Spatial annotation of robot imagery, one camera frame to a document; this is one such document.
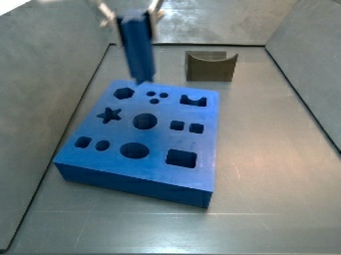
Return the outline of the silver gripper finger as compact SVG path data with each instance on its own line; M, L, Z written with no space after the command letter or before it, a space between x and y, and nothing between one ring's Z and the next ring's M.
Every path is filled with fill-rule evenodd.
M116 25L116 13L111 10L104 0L91 0L96 9L103 15L100 22L102 27L115 27Z
M158 31L158 23L166 14L166 11L163 9L163 3L164 0L152 0L151 5L148 7L151 30L154 34Z

